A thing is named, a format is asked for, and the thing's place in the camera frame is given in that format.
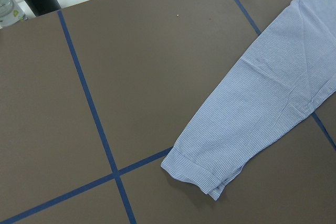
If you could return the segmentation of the clear grey water bottle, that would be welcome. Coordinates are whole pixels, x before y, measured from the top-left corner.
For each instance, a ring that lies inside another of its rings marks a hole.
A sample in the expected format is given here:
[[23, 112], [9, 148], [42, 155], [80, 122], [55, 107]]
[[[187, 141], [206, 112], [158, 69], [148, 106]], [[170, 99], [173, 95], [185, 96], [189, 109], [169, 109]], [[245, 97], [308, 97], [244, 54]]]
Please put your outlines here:
[[1, 0], [1, 28], [5, 28], [27, 19], [17, 0]]

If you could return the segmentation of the light blue striped shirt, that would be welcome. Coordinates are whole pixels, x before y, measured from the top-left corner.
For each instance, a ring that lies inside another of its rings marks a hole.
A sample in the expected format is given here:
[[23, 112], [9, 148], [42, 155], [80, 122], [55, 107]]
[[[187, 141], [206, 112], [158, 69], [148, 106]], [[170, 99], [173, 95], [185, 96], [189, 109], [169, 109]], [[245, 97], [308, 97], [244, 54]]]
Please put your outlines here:
[[161, 167], [217, 200], [335, 92], [335, 0], [292, 0], [205, 100]]

